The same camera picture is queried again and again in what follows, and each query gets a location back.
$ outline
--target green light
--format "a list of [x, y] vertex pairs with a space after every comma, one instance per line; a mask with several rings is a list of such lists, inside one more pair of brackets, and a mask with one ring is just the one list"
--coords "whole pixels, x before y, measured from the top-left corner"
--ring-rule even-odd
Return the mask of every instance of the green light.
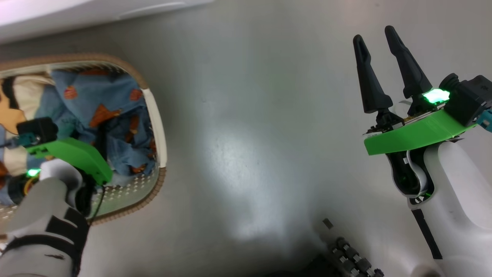
[[440, 89], [433, 89], [424, 93], [424, 97], [432, 104], [449, 100], [449, 92]]
[[28, 170], [28, 176], [30, 177], [34, 177], [36, 175], [38, 175], [38, 173], [41, 171], [41, 169], [37, 168], [37, 169], [30, 169]]

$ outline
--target white plastic basket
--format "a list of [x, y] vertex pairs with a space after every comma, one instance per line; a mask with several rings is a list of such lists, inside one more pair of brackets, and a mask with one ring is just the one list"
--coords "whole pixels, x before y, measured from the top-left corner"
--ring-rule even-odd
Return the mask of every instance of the white plastic basket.
[[[102, 68], [127, 72], [142, 89], [152, 123], [155, 146], [157, 150], [155, 168], [150, 175], [138, 175], [127, 184], [106, 188], [101, 208], [93, 224], [101, 224], [145, 207], [157, 195], [166, 175], [167, 150], [164, 128], [157, 104], [149, 86], [130, 64], [119, 58], [105, 54], [67, 54], [31, 58], [0, 64], [0, 78], [25, 74], [46, 73], [57, 69], [83, 70]], [[101, 193], [92, 202], [93, 211], [99, 204]], [[16, 206], [0, 205], [0, 234], [6, 223], [14, 215]]]

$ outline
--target green bracket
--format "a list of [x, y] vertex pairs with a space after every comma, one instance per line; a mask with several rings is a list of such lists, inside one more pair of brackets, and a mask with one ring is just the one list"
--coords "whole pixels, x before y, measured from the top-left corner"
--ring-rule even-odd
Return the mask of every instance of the green bracket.
[[475, 125], [464, 127], [443, 109], [429, 116], [364, 140], [369, 155], [413, 150], [454, 138]]
[[59, 158], [91, 175], [98, 185], [110, 182], [113, 177], [113, 171], [99, 151], [92, 145], [74, 138], [43, 143], [26, 150], [36, 158], [44, 158], [48, 155]]

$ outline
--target black cable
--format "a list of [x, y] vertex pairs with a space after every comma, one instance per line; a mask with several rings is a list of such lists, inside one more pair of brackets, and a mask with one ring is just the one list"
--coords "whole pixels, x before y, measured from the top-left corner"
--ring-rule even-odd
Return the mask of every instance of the black cable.
[[99, 200], [99, 204], [97, 204], [97, 208], [95, 209], [94, 215], [92, 216], [91, 220], [89, 221], [89, 227], [92, 226], [92, 223], [94, 222], [95, 217], [99, 213], [99, 209], [101, 208], [102, 200], [104, 199], [105, 194], [106, 194], [106, 187], [102, 186], [101, 199]]

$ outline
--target metallic gray surface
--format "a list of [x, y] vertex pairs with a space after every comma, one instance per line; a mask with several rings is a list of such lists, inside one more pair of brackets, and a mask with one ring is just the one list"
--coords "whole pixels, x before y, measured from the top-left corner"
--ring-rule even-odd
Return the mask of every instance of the metallic gray surface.
[[[297, 269], [345, 236], [387, 276], [436, 268], [385, 156], [369, 157], [352, 38], [394, 103], [403, 83], [384, 27], [429, 80], [491, 72], [492, 2], [217, 0], [0, 47], [0, 60], [105, 52], [148, 80], [168, 175], [143, 210], [94, 227], [81, 276], [250, 276]], [[490, 164], [475, 128], [463, 147]], [[321, 222], [328, 218], [330, 231]]]

